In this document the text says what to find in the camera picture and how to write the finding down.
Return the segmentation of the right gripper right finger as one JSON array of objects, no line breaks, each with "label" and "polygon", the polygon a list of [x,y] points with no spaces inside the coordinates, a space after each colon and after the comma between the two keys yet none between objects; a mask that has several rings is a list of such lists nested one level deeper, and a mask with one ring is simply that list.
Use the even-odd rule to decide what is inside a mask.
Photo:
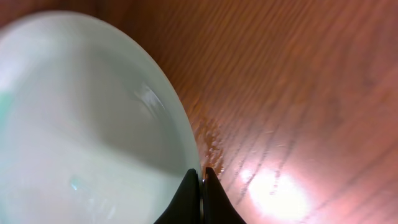
[{"label": "right gripper right finger", "polygon": [[205,169],[203,211],[205,224],[246,224],[229,201],[211,167]]}]

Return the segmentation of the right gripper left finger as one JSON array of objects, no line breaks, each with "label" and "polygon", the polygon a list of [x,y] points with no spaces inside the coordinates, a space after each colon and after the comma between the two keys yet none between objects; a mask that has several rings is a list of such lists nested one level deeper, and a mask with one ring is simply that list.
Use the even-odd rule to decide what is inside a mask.
[{"label": "right gripper left finger", "polygon": [[155,224],[199,224],[200,186],[195,169],[187,170],[174,197]]}]

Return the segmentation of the white plate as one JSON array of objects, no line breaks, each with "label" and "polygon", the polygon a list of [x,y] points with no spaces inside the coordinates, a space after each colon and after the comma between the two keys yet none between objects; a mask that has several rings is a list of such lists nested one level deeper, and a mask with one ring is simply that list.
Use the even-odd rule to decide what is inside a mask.
[{"label": "white plate", "polygon": [[1,29],[2,223],[153,223],[189,169],[183,106],[128,35],[67,11]]}]

